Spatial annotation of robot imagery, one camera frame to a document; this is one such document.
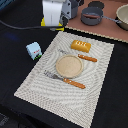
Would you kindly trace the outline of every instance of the wooden handle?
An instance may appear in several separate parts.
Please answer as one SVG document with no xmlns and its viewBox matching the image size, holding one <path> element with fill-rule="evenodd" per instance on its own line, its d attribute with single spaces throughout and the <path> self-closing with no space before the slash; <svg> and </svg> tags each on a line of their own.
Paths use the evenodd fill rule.
<svg viewBox="0 0 128 128">
<path fill-rule="evenodd" d="M 92 57 L 88 57 L 88 56 L 83 56 L 83 55 L 80 55 L 80 54 L 78 54 L 78 57 L 81 58 L 81 59 L 97 62 L 96 58 L 92 58 Z"/>
<path fill-rule="evenodd" d="M 68 84 L 74 85 L 74 86 L 76 86 L 76 87 L 82 88 L 82 89 L 85 88 L 85 85 L 80 84 L 80 83 L 77 83 L 77 82 L 72 81 L 72 80 L 69 80 L 69 79 L 66 79 L 66 78 L 64 78 L 63 81 L 66 82 L 66 83 L 68 83 Z"/>
<path fill-rule="evenodd" d="M 96 15 L 88 15 L 88 14 L 83 14 L 84 17 L 87 17 L 87 18 L 92 18 L 92 19 L 97 19 L 97 18 L 100 18 L 100 16 L 96 16 Z"/>
</svg>

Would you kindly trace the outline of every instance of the table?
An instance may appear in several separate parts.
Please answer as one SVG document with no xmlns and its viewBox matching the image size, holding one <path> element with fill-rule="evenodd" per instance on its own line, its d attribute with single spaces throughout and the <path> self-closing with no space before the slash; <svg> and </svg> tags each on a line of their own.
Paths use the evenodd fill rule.
<svg viewBox="0 0 128 128">
<path fill-rule="evenodd" d="M 40 26 L 41 0 L 17 0 L 0 13 L 1 20 L 15 26 Z M 91 128 L 128 127 L 128 44 L 88 33 L 66 32 L 115 44 Z M 55 128 L 81 128 L 53 113 L 14 97 L 14 93 L 38 60 L 32 60 L 26 45 L 38 42 L 42 53 L 58 31 L 14 30 L 0 24 L 0 104 L 29 115 Z"/>
</svg>

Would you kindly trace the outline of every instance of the container lid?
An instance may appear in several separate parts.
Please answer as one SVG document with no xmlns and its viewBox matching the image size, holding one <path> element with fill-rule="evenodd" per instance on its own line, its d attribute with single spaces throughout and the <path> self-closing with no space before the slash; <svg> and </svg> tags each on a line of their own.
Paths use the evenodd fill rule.
<svg viewBox="0 0 128 128">
<path fill-rule="evenodd" d="M 98 7 L 100 9 L 103 9 L 104 3 L 100 2 L 100 1 L 92 1 L 88 4 L 88 7 Z"/>
<path fill-rule="evenodd" d="M 64 55 L 56 62 L 57 72 L 64 78 L 74 78 L 83 71 L 83 62 L 74 55 Z"/>
</svg>

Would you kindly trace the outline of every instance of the utensil handle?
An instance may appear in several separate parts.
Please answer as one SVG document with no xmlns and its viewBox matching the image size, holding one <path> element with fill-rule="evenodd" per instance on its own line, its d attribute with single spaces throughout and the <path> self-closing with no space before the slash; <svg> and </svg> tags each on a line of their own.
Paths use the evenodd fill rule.
<svg viewBox="0 0 128 128">
<path fill-rule="evenodd" d="M 83 55 L 80 55 L 80 54 L 78 54 L 78 57 L 81 58 L 81 59 L 97 62 L 96 58 L 92 58 L 92 57 L 88 57 L 88 56 L 83 56 Z"/>
<path fill-rule="evenodd" d="M 82 89 L 85 88 L 85 85 L 80 84 L 80 83 L 77 83 L 77 82 L 72 81 L 72 80 L 69 80 L 69 79 L 66 79 L 66 78 L 64 78 L 63 81 L 66 82 L 66 83 L 68 83 L 68 84 L 74 85 L 74 86 L 76 86 L 76 87 L 82 88 Z"/>
<path fill-rule="evenodd" d="M 108 20 L 112 20 L 112 21 L 117 22 L 117 23 L 122 23 L 122 22 L 119 21 L 119 20 L 115 20 L 115 19 L 109 18 L 109 17 L 107 17 L 107 16 L 103 16 L 102 18 L 106 18 L 106 19 L 108 19 Z"/>
<path fill-rule="evenodd" d="M 100 18 L 100 16 L 96 16 L 96 15 L 89 15 L 89 14 L 83 14 L 84 17 L 86 18 L 92 18 L 92 19 L 97 19 Z"/>
</svg>

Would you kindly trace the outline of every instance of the yellow object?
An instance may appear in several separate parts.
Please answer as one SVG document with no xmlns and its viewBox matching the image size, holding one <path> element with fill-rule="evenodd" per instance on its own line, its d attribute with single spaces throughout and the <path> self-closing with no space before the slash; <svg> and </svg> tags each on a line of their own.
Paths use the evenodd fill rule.
<svg viewBox="0 0 128 128">
<path fill-rule="evenodd" d="M 87 43 L 87 42 L 82 42 L 82 41 L 78 41 L 78 40 L 74 40 L 71 44 L 71 48 L 75 49 L 75 50 L 79 50 L 82 52 L 89 52 L 90 48 L 91 48 L 91 44 Z"/>
<path fill-rule="evenodd" d="M 44 18 L 42 19 L 41 26 L 45 26 Z M 64 31 L 64 28 L 58 28 L 56 30 Z"/>
</svg>

